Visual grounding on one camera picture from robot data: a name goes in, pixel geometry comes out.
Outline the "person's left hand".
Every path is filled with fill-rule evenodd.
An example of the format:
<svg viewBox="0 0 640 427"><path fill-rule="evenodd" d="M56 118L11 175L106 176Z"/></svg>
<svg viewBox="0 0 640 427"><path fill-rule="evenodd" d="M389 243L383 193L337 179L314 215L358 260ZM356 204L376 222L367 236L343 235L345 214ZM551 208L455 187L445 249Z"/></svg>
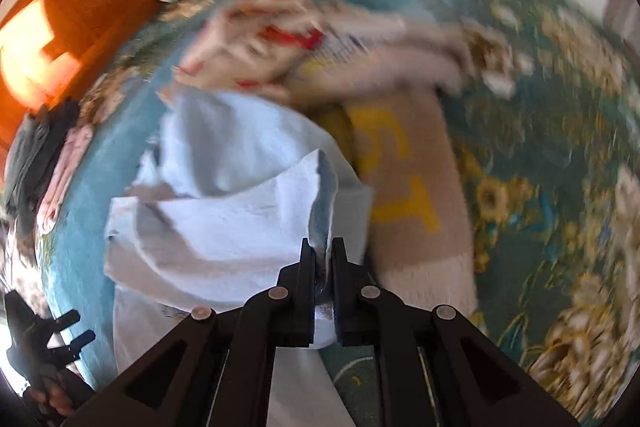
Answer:
<svg viewBox="0 0 640 427"><path fill-rule="evenodd" d="M71 417L76 412L75 400L70 397L67 390L76 393L78 398L86 391L86 382L78 374L69 369L61 369L55 372L55 367L46 364L40 376L44 382L42 389L28 387L23 392L23 398L32 404L40 404L49 409L56 410L56 413Z"/></svg>

